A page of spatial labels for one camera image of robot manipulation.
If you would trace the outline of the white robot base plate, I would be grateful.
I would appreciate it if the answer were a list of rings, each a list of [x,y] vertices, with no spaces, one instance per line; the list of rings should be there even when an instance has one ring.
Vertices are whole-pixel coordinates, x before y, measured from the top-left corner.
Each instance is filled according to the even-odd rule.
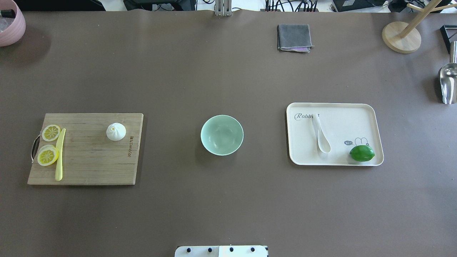
[[[268,257],[267,246],[262,245],[220,245],[181,246],[175,250],[175,257]]]

